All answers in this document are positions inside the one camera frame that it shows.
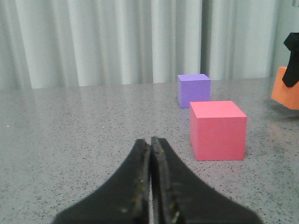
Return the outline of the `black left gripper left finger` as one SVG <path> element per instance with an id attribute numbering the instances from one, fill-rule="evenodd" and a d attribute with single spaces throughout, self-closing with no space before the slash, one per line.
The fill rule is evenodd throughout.
<path id="1" fill-rule="evenodd" d="M 150 146 L 135 141 L 117 171 L 85 199 L 63 210 L 55 224 L 149 223 Z"/>

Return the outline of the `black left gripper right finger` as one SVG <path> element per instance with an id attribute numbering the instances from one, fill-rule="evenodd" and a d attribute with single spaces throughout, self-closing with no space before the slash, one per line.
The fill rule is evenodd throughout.
<path id="1" fill-rule="evenodd" d="M 290 51 L 290 58 L 282 80 L 286 87 L 293 87 L 299 81 L 299 34 L 290 33 L 284 45 Z"/>

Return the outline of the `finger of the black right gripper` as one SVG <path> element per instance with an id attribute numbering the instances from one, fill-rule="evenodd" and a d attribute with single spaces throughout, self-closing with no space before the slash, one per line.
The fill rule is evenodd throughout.
<path id="1" fill-rule="evenodd" d="M 164 138 L 151 138 L 151 178 L 156 224 L 260 224 L 256 213 L 204 183 Z"/>

